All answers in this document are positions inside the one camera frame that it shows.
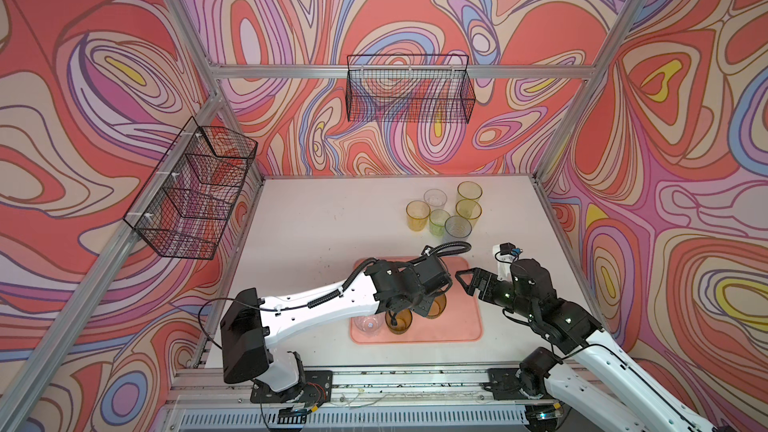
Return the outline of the amber glass row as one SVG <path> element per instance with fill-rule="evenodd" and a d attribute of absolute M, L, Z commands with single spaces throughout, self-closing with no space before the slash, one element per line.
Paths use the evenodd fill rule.
<path fill-rule="evenodd" d="M 406 206 L 407 226 L 411 231 L 422 231 L 429 220 L 431 207 L 422 200 L 413 200 Z"/>

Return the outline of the light green glass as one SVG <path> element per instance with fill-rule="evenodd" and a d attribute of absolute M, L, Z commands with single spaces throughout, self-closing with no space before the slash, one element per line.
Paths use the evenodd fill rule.
<path fill-rule="evenodd" d="M 432 210 L 428 218 L 428 228 L 434 237 L 442 238 L 445 235 L 446 222 L 451 214 L 444 209 Z"/>

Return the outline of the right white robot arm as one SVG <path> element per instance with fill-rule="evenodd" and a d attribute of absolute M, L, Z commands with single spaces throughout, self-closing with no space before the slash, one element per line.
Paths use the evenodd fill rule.
<path fill-rule="evenodd" d="M 665 389 L 579 304 L 558 296 L 550 273 L 534 259 L 501 265 L 508 274 L 472 268 L 456 273 L 464 291 L 498 306 L 550 344 L 519 365 L 529 396 L 549 395 L 604 431 L 717 431 L 717 425 Z"/>

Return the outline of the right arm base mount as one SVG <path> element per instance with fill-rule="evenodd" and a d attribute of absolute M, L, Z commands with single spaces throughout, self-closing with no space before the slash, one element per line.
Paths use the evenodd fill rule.
<path fill-rule="evenodd" d="M 545 386 L 546 373 L 530 368 L 490 368 L 488 380 L 481 384 L 494 400 L 550 399 Z"/>

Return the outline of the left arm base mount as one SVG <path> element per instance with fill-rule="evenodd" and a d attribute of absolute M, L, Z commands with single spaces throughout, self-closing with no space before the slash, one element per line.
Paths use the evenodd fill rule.
<path fill-rule="evenodd" d="M 320 406 L 331 399 L 333 372 L 331 370 L 309 370 L 299 382 L 282 391 L 275 392 L 268 385 L 256 381 L 250 396 L 253 404 L 304 404 Z"/>

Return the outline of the brown glass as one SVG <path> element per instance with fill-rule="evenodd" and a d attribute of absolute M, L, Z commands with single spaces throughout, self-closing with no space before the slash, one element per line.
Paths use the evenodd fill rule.
<path fill-rule="evenodd" d="M 409 309 L 394 313 L 387 311 L 385 313 L 385 325 L 388 330 L 396 335 L 402 335 L 407 332 L 413 322 L 413 314 Z"/>

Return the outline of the olive glass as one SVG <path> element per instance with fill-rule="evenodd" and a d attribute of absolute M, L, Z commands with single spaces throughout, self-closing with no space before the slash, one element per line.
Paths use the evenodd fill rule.
<path fill-rule="evenodd" d="M 434 320 L 440 317 L 447 307 L 447 297 L 445 294 L 438 295 L 431 303 L 430 309 L 426 315 L 427 319 Z"/>

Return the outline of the pink plastic tray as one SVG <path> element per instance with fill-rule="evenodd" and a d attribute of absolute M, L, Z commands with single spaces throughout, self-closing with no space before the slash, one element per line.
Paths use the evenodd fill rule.
<path fill-rule="evenodd" d="M 385 325 L 373 336 L 357 332 L 350 320 L 349 335 L 358 345 L 372 346 L 384 344 L 416 343 L 458 343 L 473 342 L 483 335 L 483 326 L 479 313 L 478 301 L 466 294 L 457 281 L 453 282 L 447 294 L 447 307 L 437 319 L 430 320 L 412 312 L 413 322 L 410 329 L 402 335 L 391 333 Z"/>

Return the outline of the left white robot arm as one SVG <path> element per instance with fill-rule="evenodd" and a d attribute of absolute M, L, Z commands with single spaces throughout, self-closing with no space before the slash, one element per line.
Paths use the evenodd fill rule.
<path fill-rule="evenodd" d="M 425 255 L 405 262 L 368 258 L 345 281 L 293 297 L 243 290 L 220 320 L 223 381 L 255 380 L 275 393 L 294 389 L 304 382 L 303 366 L 297 352 L 278 348 L 282 341 L 356 317 L 403 311 L 426 317 L 451 286 L 442 258 Z"/>

